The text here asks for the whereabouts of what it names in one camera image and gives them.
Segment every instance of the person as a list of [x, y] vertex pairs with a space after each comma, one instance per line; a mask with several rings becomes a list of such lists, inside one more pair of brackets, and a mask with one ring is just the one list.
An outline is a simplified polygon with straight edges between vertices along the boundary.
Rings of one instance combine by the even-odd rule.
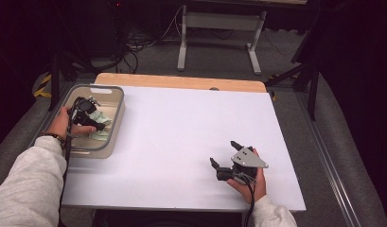
[[[63, 139], [69, 116], [61, 107], [46, 134], [36, 139], [33, 147], [20, 154], [9, 175], [0, 185], [0, 227], [58, 226], [62, 175], [66, 161], [62, 155]], [[96, 131], [92, 126], [72, 127], [72, 134]], [[254, 223], [259, 226], [295, 226], [295, 220], [284, 206], [276, 206], [266, 195], [263, 169], [256, 177]], [[247, 202], [251, 194], [246, 185], [232, 179], [227, 181]]]
[[[258, 155], [255, 148], [253, 148], [253, 152]], [[247, 185], [243, 185], [233, 179], [229, 179], [227, 183], [235, 188], [247, 203], [250, 204], [252, 202], [252, 194]], [[296, 221], [290, 211], [285, 206], [274, 205], [267, 196], [266, 179], [261, 167], [257, 169], [254, 193], [255, 207], [253, 209], [253, 219], [255, 227], [296, 226]]]

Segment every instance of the cable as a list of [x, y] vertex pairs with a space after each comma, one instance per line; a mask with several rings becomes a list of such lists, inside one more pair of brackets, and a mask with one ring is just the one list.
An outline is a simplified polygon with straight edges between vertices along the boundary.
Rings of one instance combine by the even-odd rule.
[[[101, 66], [94, 66], [96, 69], [102, 71], [102, 70], [105, 70], [105, 69], [109, 69], [109, 68], [112, 68], [112, 67], [115, 67], [116, 65], [118, 65], [120, 62], [122, 61], [122, 57], [119, 56], [117, 57], [117, 59], [109, 64], [105, 64], [105, 65], [101, 65]], [[86, 70], [85, 68], [81, 68], [81, 67], [77, 67], [76, 65], [73, 65], [79, 72], [81, 73], [86, 73], [86, 72], [90, 72], [89, 70]]]
[[142, 51], [144, 48], [146, 48], [147, 46], [151, 46], [156, 42], [157, 41], [153, 40], [151, 37], [142, 37], [142, 36], [137, 36], [136, 34], [133, 34], [129, 38], [129, 41], [127, 44], [125, 44], [125, 46], [127, 46], [127, 48], [132, 52], [138, 53]]
[[179, 31], [178, 24], [176, 23], [176, 15], [175, 15], [175, 17], [174, 17], [173, 22], [175, 23], [176, 31], [178, 31], [179, 37], [181, 37], [181, 36], [182, 36], [182, 35], [181, 35], [181, 32]]
[[81, 99], [82, 99], [82, 97], [78, 97], [78, 98], [76, 98], [75, 102], [73, 103], [72, 108], [70, 109], [70, 112], [69, 112], [69, 121], [68, 121], [68, 126], [67, 126], [67, 129], [66, 129], [66, 140], [65, 140], [66, 169], [65, 169], [65, 171], [64, 171], [64, 173], [62, 175], [62, 177], [63, 177], [63, 188], [62, 188], [62, 192], [61, 192], [60, 206], [59, 206], [59, 210], [58, 210], [59, 215], [60, 215], [60, 220], [59, 220], [58, 226], [60, 226], [60, 227], [66, 227], [66, 225], [63, 224], [62, 219], [61, 219], [61, 206], [62, 206], [62, 199], [63, 199], [63, 191], [65, 189], [65, 184], [66, 184], [67, 171], [68, 171], [68, 167], [69, 167], [70, 151], [72, 149], [72, 136], [71, 136], [72, 116], [73, 116], [73, 112], [76, 109], [77, 103]]
[[66, 31], [68, 33], [68, 35], [70, 36], [70, 38], [72, 39], [72, 42], [73, 44], [75, 45], [76, 49], [78, 50], [79, 54], [81, 57], [83, 57], [85, 60], [87, 59], [86, 56], [83, 55], [83, 53], [81, 52], [80, 48], [79, 48], [79, 45], [78, 43], [76, 42], [76, 39], [75, 37], [73, 36], [72, 32], [69, 30], [69, 27], [67, 26], [66, 22], [64, 21], [61, 13], [60, 13], [60, 10], [58, 9], [57, 5], [55, 4], [54, 0], [51, 0], [51, 4], [52, 6], [54, 7], [55, 9], [55, 12], [57, 13], [58, 17], [60, 18], [63, 26], [66, 28]]
[[167, 33], [168, 33], [170, 27], [172, 26], [172, 23], [173, 23], [173, 22], [175, 23], [175, 26], [176, 26], [176, 29], [178, 30], [179, 36], [181, 36], [181, 32], [179, 32], [178, 26], [177, 26], [177, 24], [176, 24], [176, 17], [178, 16], [178, 13], [181, 11], [182, 7], [183, 7], [183, 6], [180, 6], [180, 7], [178, 8], [178, 10], [176, 11], [175, 16], [173, 17], [172, 21], [170, 21], [169, 26], [168, 26], [166, 32], [164, 32], [163, 36], [161, 36], [161, 39], [164, 39], [164, 38], [165, 38], [165, 36], [167, 35]]
[[96, 209], [93, 209], [92, 212], [90, 213], [90, 219], [92, 220], [92, 226], [95, 226], [95, 216], [96, 216]]
[[206, 29], [206, 31], [208, 31], [210, 34], [212, 34], [213, 36], [215, 36], [215, 37], [217, 37], [217, 38], [219, 38], [221, 40], [227, 40], [227, 39], [231, 38], [232, 33], [234, 33], [234, 30], [230, 30], [229, 35], [226, 38], [223, 38], [223, 37], [219, 36], [218, 34], [216, 34], [214, 32], [214, 29]]
[[129, 72], [135, 74], [137, 71], [137, 67], [139, 66], [139, 60], [137, 58], [137, 55], [135, 53], [133, 53], [133, 51], [131, 51], [130, 53], [134, 56], [135, 61], [136, 61], [136, 65], [134, 66], [134, 68], [128, 63], [128, 61], [126, 61], [125, 56], [123, 56], [123, 61], [128, 65]]
[[296, 52], [296, 50], [295, 50], [295, 51], [292, 51], [292, 52], [286, 53], [286, 54], [282, 53], [281, 50], [280, 50], [276, 45], [274, 45], [273, 42], [271, 42], [270, 38], [267, 36], [267, 30], [266, 30], [266, 29], [264, 29], [264, 35], [265, 35], [267, 41], [270, 43], [270, 45], [271, 45], [273, 48], [275, 48], [276, 51], [278, 51], [278, 53], [279, 53], [280, 55], [282, 55], [282, 56], [288, 56], [288, 55], [291, 55], [291, 54], [293, 54], [293, 53]]
[[251, 187], [250, 185], [250, 181], [247, 180], [246, 178], [243, 178], [243, 181], [246, 183], [246, 185], [249, 187], [249, 190], [250, 190], [250, 194], [252, 196], [252, 202], [250, 203], [250, 209], [249, 211], [247, 212], [246, 214], [246, 217], [245, 217], [245, 220], [244, 220], [244, 227], [248, 227], [249, 226], [249, 219], [250, 219], [250, 216], [252, 215], [253, 213], [253, 209], [255, 208], [255, 184], [254, 184], [254, 188]]

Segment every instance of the black cable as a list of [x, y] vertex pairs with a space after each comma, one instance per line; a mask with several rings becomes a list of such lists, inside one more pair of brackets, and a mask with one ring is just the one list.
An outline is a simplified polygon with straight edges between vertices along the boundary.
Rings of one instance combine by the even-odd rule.
[[[122, 61], [122, 56], [119, 56], [116, 58], [115, 61], [113, 61], [109, 64], [105, 64], [105, 65], [101, 65], [101, 66], [94, 66], [94, 67], [96, 69], [102, 71], [102, 70], [109, 69], [109, 68], [112, 68], [112, 67], [118, 65], [121, 61]], [[86, 70], [85, 68], [77, 67], [76, 65], [73, 65], [73, 67], [75, 67], [81, 73], [90, 72], [89, 70]]]
[[134, 68], [128, 63], [128, 61], [126, 61], [125, 56], [123, 57], [123, 61], [128, 65], [129, 72], [135, 74], [137, 71], [137, 67], [139, 66], [139, 60], [137, 58], [137, 55], [133, 51], [131, 51], [130, 53], [134, 56], [135, 61], [136, 61], [136, 65], [134, 66]]
[[180, 41], [181, 39], [175, 39], [176, 37], [179, 37], [179, 34], [176, 32], [176, 29], [170, 30], [167, 35], [163, 37], [161, 42], [170, 42], [170, 41]]
[[271, 42], [271, 40], [270, 40], [270, 38], [268, 37], [268, 35], [267, 35], [267, 30], [265, 29], [264, 30], [264, 36], [266, 37], [266, 39], [267, 39], [267, 41], [270, 43], [270, 45], [273, 47], [273, 48], [275, 48], [276, 49], [276, 51], [278, 51], [278, 53], [280, 54], [280, 55], [282, 55], [282, 56], [288, 56], [288, 55], [291, 55], [291, 54], [294, 54], [297, 50], [295, 50], [295, 51], [292, 51], [292, 52], [290, 52], [290, 53], [286, 53], [286, 54], [284, 54], [284, 53], [282, 53], [281, 52], [281, 50], [276, 46], [276, 45], [274, 45], [273, 44], [273, 42]]
[[229, 32], [229, 35], [227, 37], [221, 37], [220, 35], [218, 35], [216, 32], [214, 32], [213, 29], [206, 29], [206, 31], [208, 31], [210, 34], [212, 34], [213, 36], [219, 38], [220, 40], [228, 40], [229, 38], [231, 38], [232, 36], [232, 33], [234, 33], [234, 30], [230, 30]]
[[96, 216], [96, 209], [93, 209], [91, 214], [90, 214], [90, 219], [92, 220], [92, 226], [91, 227], [95, 226], [95, 216]]
[[68, 171], [68, 167], [69, 167], [70, 151], [72, 149], [72, 136], [71, 136], [72, 125], [73, 125], [72, 124], [72, 116], [73, 116], [73, 112], [76, 109], [77, 103], [81, 99], [82, 99], [82, 97], [78, 97], [78, 98], [76, 98], [75, 102], [73, 103], [72, 108], [70, 109], [70, 112], [69, 112], [69, 121], [68, 121], [68, 126], [66, 128], [66, 140], [65, 140], [66, 169], [65, 169], [65, 171], [64, 171], [64, 173], [62, 175], [62, 177], [63, 177], [63, 188], [62, 188], [61, 197], [60, 197], [60, 206], [58, 208], [58, 212], [59, 212], [59, 215], [60, 215], [60, 219], [59, 219], [59, 223], [58, 223], [59, 227], [66, 227], [66, 225], [63, 224], [62, 219], [61, 219], [61, 206], [62, 206], [62, 199], [63, 199], [63, 191], [65, 189], [65, 184], [66, 184], [67, 171]]
[[245, 217], [245, 220], [244, 220], [244, 227], [248, 227], [249, 226], [249, 219], [250, 219], [250, 216], [252, 215], [253, 213], [253, 209], [255, 208], [255, 185], [254, 185], [254, 188], [251, 187], [250, 185], [250, 181], [248, 181], [247, 179], [243, 179], [243, 181], [246, 183], [246, 185], [249, 187], [249, 190], [250, 190], [250, 194], [252, 196], [252, 202], [250, 203], [250, 208], [249, 208], [249, 211], [247, 212], [246, 214], [246, 217]]
[[131, 37], [128, 38], [128, 41], [124, 44], [131, 52], [138, 53], [157, 42], [155, 38], [147, 33], [141, 31], [135, 32], [134, 27], [132, 28], [131, 33]]
[[63, 19], [62, 15], [61, 15], [61, 13], [60, 13], [60, 10], [58, 9], [58, 7], [57, 7], [57, 5], [55, 4], [54, 0], [51, 0], [51, 4], [52, 4], [52, 6], [54, 7], [55, 12], [57, 13], [58, 17], [60, 18], [60, 20], [61, 20], [63, 26], [66, 28], [66, 31], [67, 31], [68, 35], [70, 36], [70, 38], [71, 38], [73, 44], [75, 45], [75, 48], [78, 50], [80, 56], [81, 56], [82, 58], [84, 58], [85, 60], [88, 60], [88, 58], [87, 58], [86, 56], [84, 56], [84, 54], [83, 54], [82, 51], [80, 50], [79, 45], [78, 45], [78, 42], [76, 42], [76, 39], [75, 39], [74, 35], [73, 35], [72, 32], [69, 30], [69, 27], [67, 26], [67, 23], [66, 23], [65, 20]]

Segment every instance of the gray floor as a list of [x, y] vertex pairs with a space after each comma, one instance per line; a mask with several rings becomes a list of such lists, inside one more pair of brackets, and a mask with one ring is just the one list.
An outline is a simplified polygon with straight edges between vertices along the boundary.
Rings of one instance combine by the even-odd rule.
[[[294, 31], [263, 32], [256, 50], [263, 71], [261, 76], [254, 75], [244, 49], [251, 38], [251, 33], [234, 32], [224, 41], [208, 31], [193, 31], [188, 33], [183, 72], [176, 70], [179, 42], [173, 41], [155, 44], [139, 52], [137, 73], [266, 81], [268, 76], [284, 73], [295, 66], [290, 63], [290, 59], [303, 36]], [[131, 55], [126, 58], [134, 65]], [[118, 71], [129, 72], [124, 62], [119, 64]], [[79, 81], [93, 79], [80, 78]], [[273, 104], [276, 115], [308, 209], [293, 214], [298, 226], [387, 226], [375, 188], [364, 169], [341, 109], [326, 82], [321, 77], [316, 122], [308, 121], [303, 108], [303, 98], [307, 94], [292, 92], [288, 88], [291, 82], [292, 79], [284, 80], [278, 87], [268, 90], [275, 91], [276, 101]], [[38, 97], [35, 105], [0, 146], [0, 183], [7, 177], [16, 156], [32, 143], [42, 124], [46, 123], [49, 118], [48, 106], [48, 98]], [[340, 196], [347, 198], [346, 202], [342, 203]], [[91, 209], [62, 208], [62, 218], [69, 227], [90, 226], [93, 214], [94, 210]]]

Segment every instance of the white table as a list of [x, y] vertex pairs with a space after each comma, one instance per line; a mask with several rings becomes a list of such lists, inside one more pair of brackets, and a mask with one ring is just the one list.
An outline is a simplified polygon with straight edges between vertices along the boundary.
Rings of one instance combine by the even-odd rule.
[[[96, 83], [119, 77], [122, 76], [101, 75]], [[123, 78], [126, 83], [128, 79], [130, 83], [165, 79], [131, 75]], [[173, 79], [184, 80], [170, 77], [169, 81]], [[237, 87], [240, 84], [236, 80], [219, 81], [219, 87], [223, 82]], [[270, 165], [265, 175], [274, 203], [290, 210], [306, 209], [267, 93], [142, 86], [122, 87], [126, 110], [113, 154], [103, 160], [70, 160], [63, 205], [244, 211], [248, 205], [227, 183], [217, 180], [209, 161], [213, 157], [221, 166], [232, 166], [230, 158], [236, 151], [229, 142], [236, 140], [257, 148]]]

